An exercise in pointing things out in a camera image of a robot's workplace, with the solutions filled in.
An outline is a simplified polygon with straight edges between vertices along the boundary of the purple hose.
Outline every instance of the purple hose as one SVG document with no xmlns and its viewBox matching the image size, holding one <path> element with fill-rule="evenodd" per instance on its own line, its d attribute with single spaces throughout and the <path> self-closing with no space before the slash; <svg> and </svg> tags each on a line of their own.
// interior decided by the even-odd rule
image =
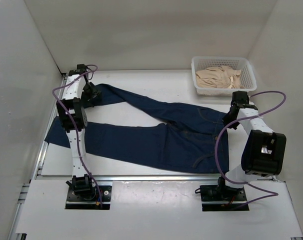
<svg viewBox="0 0 303 240">
<path fill-rule="evenodd" d="M 73 84 L 74 84 L 77 80 L 79 80 L 82 76 L 84 76 L 84 75 L 87 75 L 87 76 L 88 76 L 89 73 L 94 74 L 94 72 L 96 72 L 96 71 L 98 70 L 98 66 L 96 66 L 96 65 L 90 64 L 90 65 L 87 65 L 87 66 L 95 67 L 95 69 L 94 69 L 94 70 L 91 70 L 91 69 L 90 69 L 88 72 L 84 72 L 84 73 L 80 74 L 78 77 L 76 77 L 76 78 L 74 79 L 74 81 L 68 83 L 68 84 L 65 85 L 65 86 L 59 86 L 59 87 L 54 88 L 54 89 L 51 91 L 51 93 L 52 93 L 52 95 L 54 96 L 54 98 L 57 100 L 57 102 L 61 105 L 61 107 L 65 110 L 65 112 L 67 113 L 68 117 L 70 118 L 70 120 L 71 120 L 71 122 L 72 122 L 73 127 L 74 127 L 75 130 L 76 130 L 76 142 L 77 142 L 77 151 L 78 151 L 78 155 L 79 155 L 79 160 L 80 160 L 80 162 L 81 162 L 83 168 L 85 169 L 85 171 L 88 173 L 88 176 L 91 177 L 91 179 L 94 181 L 94 183 L 95 183 L 95 185 L 96 185 L 96 188 L 97 188 L 97 191 L 98 191 L 98 194 L 99 194 L 100 207 L 102 207 L 103 200 L 102 200 L 102 193 L 101 193 L 101 191 L 100 191 L 100 187 L 99 187 L 99 185 L 98 185 L 96 179 L 95 179 L 94 176 L 92 175 L 92 173 L 91 173 L 91 172 L 88 170 L 88 168 L 86 167 L 86 165 L 85 165 L 85 163 L 84 163 L 84 160 L 83 160 L 83 157 L 81 156 L 82 154 L 81 154 L 81 148 L 80 148 L 80 144 L 79 144 L 79 138 L 80 138 L 80 137 L 79 137 L 78 130 L 77 130 L 77 129 L 78 129 L 78 128 L 77 128 L 77 124 L 76 124 L 75 120 L 73 119 L 73 116 L 71 115 L 71 113 L 68 111 L 68 109 L 67 109 L 67 108 L 65 107 L 65 105 L 62 103 L 62 101 L 59 99 L 59 97 L 55 94 L 55 91 L 57 91 L 57 90 L 59 90 L 59 89 L 67 88 L 67 87 L 73 85 Z"/>
<path fill-rule="evenodd" d="M 222 137 L 223 133 L 226 131 L 226 129 L 227 129 L 229 126 L 231 126 L 231 125 L 233 125 L 233 124 L 235 124 L 235 123 L 238 123 L 238 122 L 240 122 L 240 121 L 243 121 L 243 120 L 259 118 L 260 116 L 263 116 L 263 115 L 265 115 L 265 114 L 268 114 L 268 113 L 270 113 L 270 112 L 272 112 L 272 111 L 278 109 L 278 108 L 279 108 L 281 105 L 283 105 L 284 102 L 286 101 L 286 98 L 287 98 L 287 97 L 286 97 L 286 94 L 283 93 L 283 92 L 281 92 L 281 91 L 262 91 L 262 92 L 258 92 L 258 93 L 256 93 L 256 94 L 252 95 L 251 97 L 254 97 L 254 96 L 257 96 L 257 95 L 260 95 L 260 94 L 267 94 L 267 93 L 277 93 L 277 94 L 281 94 L 281 95 L 283 95 L 283 100 L 282 100 L 277 106 L 275 106 L 275 107 L 273 107 L 273 108 L 271 108 L 271 109 L 269 109 L 269 110 L 267 110 L 267 111 L 264 111 L 264 112 L 262 112 L 262 113 L 260 113 L 260 114 L 258 114 L 258 115 L 256 115 L 256 116 L 242 117 L 242 118 L 236 119 L 236 120 L 234 120 L 234 121 L 228 123 L 228 124 L 220 131 L 220 133 L 219 133 L 219 135 L 218 135 L 218 137 L 217 137 L 216 144 L 215 144 L 215 162 L 216 162 L 216 166 L 217 166 L 217 169 L 218 169 L 220 175 L 221 175 L 226 181 L 228 181 L 228 182 L 230 182 L 230 183 L 232 183 L 232 184 L 239 184 L 239 185 L 245 185 L 245 184 L 247 184 L 247 185 L 249 185 L 249 186 L 252 187 L 252 188 L 255 188 L 255 189 L 257 189 L 257 190 L 260 190 L 260 191 L 263 191 L 263 192 L 266 192 L 266 193 L 270 193 L 270 194 L 271 194 L 271 195 L 266 195 L 266 196 L 262 196 L 262 197 L 255 198 L 255 199 L 253 199 L 253 200 L 251 200 L 251 201 L 248 201 L 248 202 L 246 202 L 246 203 L 244 203 L 244 204 L 242 204 L 242 205 L 240 205 L 240 206 L 238 206 L 238 207 L 235 207 L 234 209 L 236 209 L 236 208 L 241 208 L 241 207 L 243 207 L 243 206 L 245 206 L 245 205 L 247 205 L 247 204 L 250 204 L 250 203 L 255 202 L 255 201 L 257 201 L 257 200 L 260 200 L 260 199 L 265 199 L 265 198 L 268 198 L 268 197 L 278 196 L 278 193 L 277 193 L 277 192 L 273 192 L 273 191 L 268 191 L 268 190 L 262 189 L 262 188 L 260 188 L 260 187 L 251 185 L 251 184 L 248 183 L 248 182 L 245 182 L 245 181 L 243 181 L 243 182 L 237 182 L 237 181 L 230 180 L 230 179 L 227 178 L 227 177 L 225 176 L 225 174 L 223 173 L 222 168 L 221 168 L 221 166 L 220 166 L 220 163 L 219 163 L 219 161 L 218 161 L 218 145 L 219 145 L 219 142 L 220 142 L 220 140 L 221 140 L 221 137 Z"/>
</svg>

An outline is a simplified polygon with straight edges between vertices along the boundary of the purple cable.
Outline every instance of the purple cable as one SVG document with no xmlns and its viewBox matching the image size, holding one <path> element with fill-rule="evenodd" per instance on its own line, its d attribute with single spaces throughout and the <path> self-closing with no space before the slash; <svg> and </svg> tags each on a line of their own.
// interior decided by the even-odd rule
<svg viewBox="0 0 303 240">
<path fill-rule="evenodd" d="M 67 109 L 67 108 L 65 107 L 65 105 L 62 103 L 62 101 L 59 99 L 59 97 L 55 94 L 55 91 L 57 91 L 57 90 L 59 90 L 59 89 L 67 88 L 67 87 L 73 85 L 73 84 L 74 84 L 76 81 L 78 81 L 82 76 L 84 76 L 84 75 L 87 75 L 87 76 L 88 76 L 89 73 L 94 74 L 94 72 L 96 72 L 96 71 L 98 70 L 98 66 L 96 66 L 96 65 L 90 64 L 90 65 L 87 65 L 87 67 L 88 67 L 88 66 L 95 67 L 95 69 L 94 69 L 94 70 L 91 70 L 91 69 L 90 69 L 88 72 L 84 72 L 84 73 L 80 74 L 78 77 L 76 77 L 76 78 L 74 79 L 74 81 L 68 83 L 68 84 L 65 85 L 65 86 L 59 86 L 59 87 L 54 88 L 54 89 L 51 91 L 51 93 L 52 93 L 52 95 L 54 96 L 54 98 L 57 100 L 57 102 L 61 105 L 61 107 L 65 110 L 65 112 L 67 113 L 68 117 L 70 118 L 70 120 L 71 120 L 71 122 L 72 122 L 73 127 L 74 127 L 75 130 L 76 130 L 75 132 L 76 132 L 76 142 L 77 142 L 77 151 L 78 151 L 78 155 L 79 155 L 79 160 L 80 160 L 80 162 L 81 162 L 83 168 L 85 169 L 85 171 L 88 173 L 88 175 L 91 177 L 91 179 L 94 181 L 94 183 L 95 183 L 95 185 L 96 185 L 96 188 L 97 188 L 97 191 L 98 191 L 98 194 L 99 194 L 100 207 L 101 207 L 101 206 L 103 205 L 103 201 L 102 201 L 102 193 L 101 193 L 101 191 L 100 191 L 100 187 L 99 187 L 99 185 L 98 185 L 96 179 L 95 179 L 94 176 L 92 175 L 92 173 L 91 173 L 91 172 L 88 170 L 88 168 L 86 167 L 86 165 L 85 165 L 85 163 L 84 163 L 84 160 L 83 160 L 83 157 L 81 156 L 82 154 L 81 154 L 81 148 L 80 148 L 80 144 L 79 144 L 79 139 L 80 139 L 80 137 L 79 137 L 79 134 L 78 134 L 78 131 L 77 131 L 77 129 L 78 129 L 78 128 L 77 128 L 77 124 L 76 124 L 75 120 L 73 119 L 73 116 L 71 115 L 71 113 L 68 111 L 68 109 Z"/>
<path fill-rule="evenodd" d="M 223 173 L 222 168 L 221 168 L 221 166 L 220 166 L 220 163 L 219 163 L 219 161 L 218 161 L 218 145 L 219 145 L 219 142 L 220 142 L 220 140 L 221 140 L 221 137 L 222 137 L 223 133 L 226 131 L 226 129 L 227 129 L 229 126 L 231 126 L 231 125 L 233 125 L 233 124 L 235 124 L 235 123 L 238 123 L 238 122 L 240 122 L 240 121 L 243 121 L 243 120 L 259 118 L 260 116 L 263 116 L 263 115 L 265 115 L 265 114 L 268 114 L 268 113 L 270 113 L 270 112 L 272 112 L 272 111 L 278 109 L 278 108 L 279 108 L 281 105 L 283 105 L 284 102 L 286 101 L 286 98 L 287 98 L 287 97 L 286 97 L 286 94 L 283 93 L 283 92 L 281 92 L 281 91 L 262 91 L 262 92 L 258 92 L 258 93 L 256 93 L 256 94 L 252 95 L 251 97 L 254 97 L 254 96 L 257 96 L 257 95 L 260 95 L 260 94 L 267 94 L 267 93 L 277 93 L 277 94 L 281 94 L 281 95 L 283 95 L 283 100 L 282 100 L 277 106 L 275 106 L 275 107 L 273 107 L 273 108 L 271 108 L 271 109 L 269 109 L 269 110 L 267 110 L 267 111 L 264 111 L 264 112 L 262 112 L 262 113 L 260 113 L 260 114 L 258 114 L 258 115 L 256 115 L 256 116 L 242 117 L 242 118 L 236 119 L 236 120 L 234 120 L 234 121 L 228 123 L 228 124 L 220 131 L 220 133 L 219 133 L 219 135 L 218 135 L 218 137 L 217 137 L 217 141 L 216 141 L 216 144 L 215 144 L 215 162 L 216 162 L 216 166 L 217 166 L 217 169 L 218 169 L 220 175 L 221 175 L 226 181 L 228 181 L 228 182 L 230 182 L 230 183 L 232 183 L 232 184 L 240 184 L 240 185 L 245 185 L 245 184 L 247 184 L 248 186 L 250 186 L 250 187 L 252 187 L 252 188 L 254 188 L 254 189 L 257 189 L 257 190 L 263 191 L 263 192 L 265 192 L 265 193 L 271 194 L 271 195 L 266 195 L 266 196 L 262 196 L 262 197 L 258 197 L 258 198 L 255 198 L 255 199 L 253 199 L 253 200 L 250 200 L 250 201 L 248 201 L 248 202 L 246 202 L 246 203 L 244 203 L 244 204 L 241 204 L 241 205 L 238 206 L 238 207 L 233 208 L 233 210 L 234 210 L 234 209 L 237 209 L 237 208 L 241 208 L 241 207 L 243 207 L 243 206 L 245 206 L 245 205 L 248 205 L 248 204 L 250 204 L 250 203 L 252 203 L 252 202 L 255 202 L 255 201 L 258 201 L 258 200 L 260 200 L 260 199 L 265 199 L 265 198 L 269 198 L 269 197 L 278 196 L 278 193 L 277 193 L 277 192 L 273 192 L 273 191 L 268 191 L 268 190 L 262 189 L 262 188 L 260 188 L 260 187 L 254 186 L 254 185 L 252 185 L 252 184 L 250 184 L 250 183 L 248 183 L 248 182 L 245 182 L 245 181 L 243 181 L 243 182 L 237 182 L 237 181 L 230 180 L 230 179 L 227 178 L 227 177 L 225 176 L 225 174 Z"/>
</svg>

